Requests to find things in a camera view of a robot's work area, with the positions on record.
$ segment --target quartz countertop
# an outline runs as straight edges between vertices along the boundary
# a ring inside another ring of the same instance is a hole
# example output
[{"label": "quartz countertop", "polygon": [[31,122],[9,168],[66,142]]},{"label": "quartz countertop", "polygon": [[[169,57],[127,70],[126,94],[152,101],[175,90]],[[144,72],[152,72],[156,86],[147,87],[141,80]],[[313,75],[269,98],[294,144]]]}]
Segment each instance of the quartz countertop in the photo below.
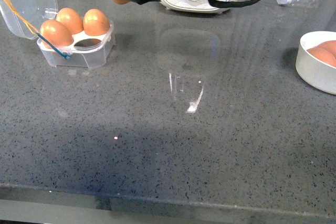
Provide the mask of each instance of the quartz countertop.
[{"label": "quartz countertop", "polygon": [[101,68],[53,68],[1,18],[1,186],[335,217],[336,98],[295,60],[303,34],[336,31],[336,0],[206,15],[57,1],[102,10],[117,44]]}]

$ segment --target brown egg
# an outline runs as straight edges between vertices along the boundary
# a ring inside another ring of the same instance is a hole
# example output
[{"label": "brown egg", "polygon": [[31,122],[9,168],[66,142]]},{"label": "brown egg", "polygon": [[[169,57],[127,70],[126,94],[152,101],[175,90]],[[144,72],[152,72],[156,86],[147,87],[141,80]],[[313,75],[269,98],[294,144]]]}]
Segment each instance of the brown egg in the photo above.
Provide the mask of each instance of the brown egg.
[{"label": "brown egg", "polygon": [[57,20],[46,20],[41,25],[40,33],[55,47],[70,46],[74,42],[70,31]]},{"label": "brown egg", "polygon": [[60,10],[56,20],[65,25],[71,34],[78,34],[84,30],[82,18],[71,8],[63,8]]},{"label": "brown egg", "polygon": [[129,0],[112,0],[112,1],[118,5],[124,5],[130,2]]},{"label": "brown egg", "polygon": [[108,32],[110,29],[110,22],[102,11],[91,9],[84,15],[83,26],[87,35],[100,36]]},{"label": "brown egg", "polygon": [[307,50],[308,53],[324,63],[336,67],[336,59],[334,55],[322,48],[314,47]]},{"label": "brown egg", "polygon": [[330,40],[330,41],[323,42],[316,47],[322,48],[332,53],[334,57],[336,57],[336,40]]}]

